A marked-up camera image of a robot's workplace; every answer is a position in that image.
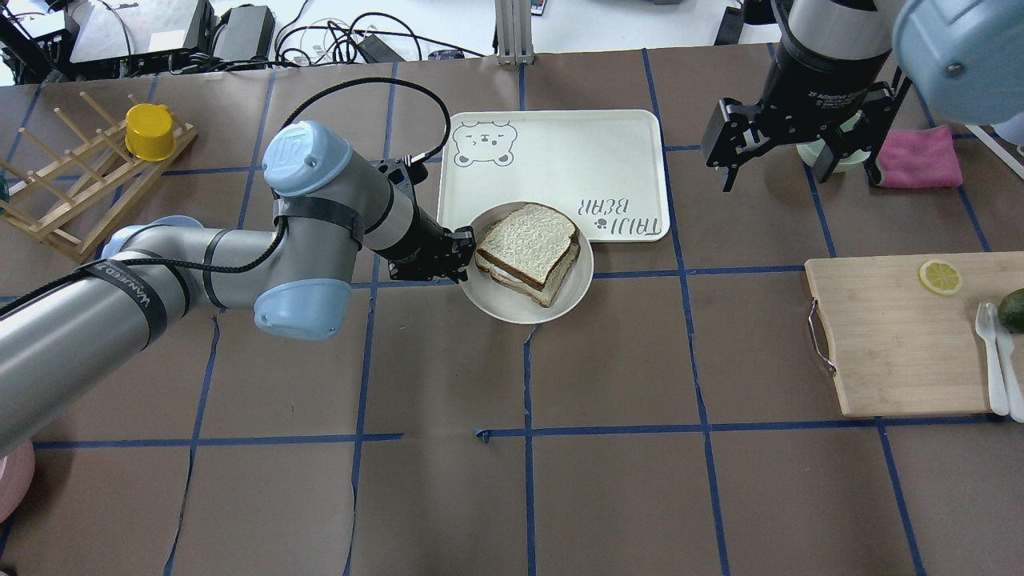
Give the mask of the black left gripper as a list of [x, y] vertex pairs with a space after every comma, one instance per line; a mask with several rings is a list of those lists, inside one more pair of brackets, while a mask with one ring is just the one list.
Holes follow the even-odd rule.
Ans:
[[391, 280], [431, 281], [449, 278], [454, 283], [468, 280], [467, 269], [476, 251], [472, 227], [450, 230], [420, 207], [414, 187], [423, 182], [423, 164], [406, 166], [399, 159], [376, 164], [377, 171], [391, 186], [391, 200], [380, 222], [376, 239], [389, 245], [376, 251], [388, 262]]

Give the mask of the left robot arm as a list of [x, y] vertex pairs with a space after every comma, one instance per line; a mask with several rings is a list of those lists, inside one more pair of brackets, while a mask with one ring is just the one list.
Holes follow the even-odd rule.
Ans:
[[474, 230], [440, 227], [399, 186], [398, 164], [370, 162], [312, 121], [282, 128], [262, 164], [271, 232], [126, 227], [102, 258], [2, 308], [3, 454], [193, 308], [250, 308], [267, 333], [321, 342], [342, 328], [362, 250], [396, 280], [466, 280]]

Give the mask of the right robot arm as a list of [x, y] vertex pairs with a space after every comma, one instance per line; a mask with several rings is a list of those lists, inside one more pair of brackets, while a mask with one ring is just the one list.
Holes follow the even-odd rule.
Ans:
[[878, 156], [911, 87], [933, 112], [976, 126], [1022, 113], [1020, 1], [746, 1], [746, 23], [776, 23], [780, 45], [752, 106], [721, 99], [702, 140], [729, 192], [746, 161], [775, 147], [822, 141], [812, 171], [826, 182], [841, 159]]

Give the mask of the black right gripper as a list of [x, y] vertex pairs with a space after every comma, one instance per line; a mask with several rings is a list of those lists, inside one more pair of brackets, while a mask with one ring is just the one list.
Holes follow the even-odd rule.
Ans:
[[756, 102], [721, 98], [707, 122], [705, 164], [724, 172], [731, 193], [740, 167], [775, 147], [823, 143], [811, 167], [831, 174], [852, 154], [867, 154], [868, 186], [882, 184], [882, 146], [900, 111], [910, 80], [901, 69], [891, 82], [878, 80], [881, 61], [773, 61]]

